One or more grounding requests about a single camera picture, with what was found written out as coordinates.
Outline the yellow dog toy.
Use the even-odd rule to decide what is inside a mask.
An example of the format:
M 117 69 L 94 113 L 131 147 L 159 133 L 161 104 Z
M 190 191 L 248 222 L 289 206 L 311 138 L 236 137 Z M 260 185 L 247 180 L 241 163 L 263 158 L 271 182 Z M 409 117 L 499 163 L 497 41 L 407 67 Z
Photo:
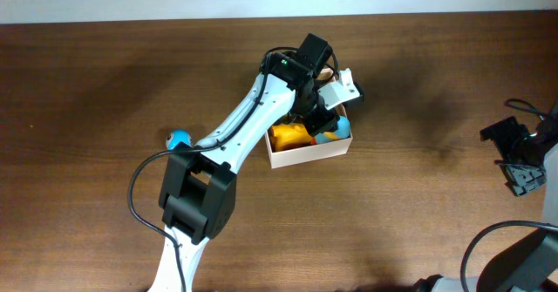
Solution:
M 309 135 L 304 124 L 280 124 L 271 127 L 271 143 L 276 152 L 281 152 L 300 146 L 308 146 L 313 137 Z

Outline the orange blue duck toy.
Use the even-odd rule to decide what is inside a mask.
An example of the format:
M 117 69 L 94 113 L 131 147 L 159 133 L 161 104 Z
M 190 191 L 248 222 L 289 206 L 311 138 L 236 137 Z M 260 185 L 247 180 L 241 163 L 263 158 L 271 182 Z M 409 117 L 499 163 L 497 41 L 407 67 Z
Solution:
M 340 116 L 337 122 L 337 129 L 332 132 L 322 132 L 316 135 L 311 141 L 312 145 L 321 145 L 331 141 L 347 139 L 350 137 L 350 121 L 345 116 Z

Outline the blue ball toy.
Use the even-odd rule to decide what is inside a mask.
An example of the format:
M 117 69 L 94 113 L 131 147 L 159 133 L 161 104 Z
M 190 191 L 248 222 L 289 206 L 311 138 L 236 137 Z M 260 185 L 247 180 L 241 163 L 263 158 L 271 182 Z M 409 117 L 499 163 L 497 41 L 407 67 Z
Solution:
M 167 150 L 173 150 L 179 144 L 192 145 L 192 138 L 189 132 L 174 130 L 168 134 L 166 139 Z

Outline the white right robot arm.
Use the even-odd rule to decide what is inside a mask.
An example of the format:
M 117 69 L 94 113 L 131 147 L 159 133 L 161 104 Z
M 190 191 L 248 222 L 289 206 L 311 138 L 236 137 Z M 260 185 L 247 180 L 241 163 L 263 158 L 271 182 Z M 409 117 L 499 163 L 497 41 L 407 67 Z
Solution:
M 481 230 L 463 254 L 459 278 L 432 275 L 418 280 L 413 291 L 556 291 L 548 277 L 557 270 L 557 107 L 544 112 L 527 101 L 510 98 L 505 105 L 540 118 L 535 132 L 503 119 L 480 131 L 482 141 L 491 140 L 500 158 L 498 165 L 507 186 L 516 196 L 545 187 L 540 221 L 503 221 Z M 493 257 L 477 277 L 466 275 L 469 258 L 486 235 L 504 227 L 531 227 L 534 231 Z

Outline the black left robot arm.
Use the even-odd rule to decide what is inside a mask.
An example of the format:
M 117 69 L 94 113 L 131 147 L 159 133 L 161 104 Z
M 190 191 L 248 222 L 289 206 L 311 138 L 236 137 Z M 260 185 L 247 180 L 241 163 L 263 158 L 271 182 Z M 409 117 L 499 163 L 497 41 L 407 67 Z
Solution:
M 350 70 L 327 62 L 330 45 L 309 34 L 297 48 L 264 54 L 251 91 L 204 139 L 167 138 L 169 158 L 158 200 L 165 244 L 152 291 L 189 291 L 208 241 L 235 209 L 237 174 L 260 139 L 271 165 L 288 166 L 347 152 L 344 107 L 363 93 Z

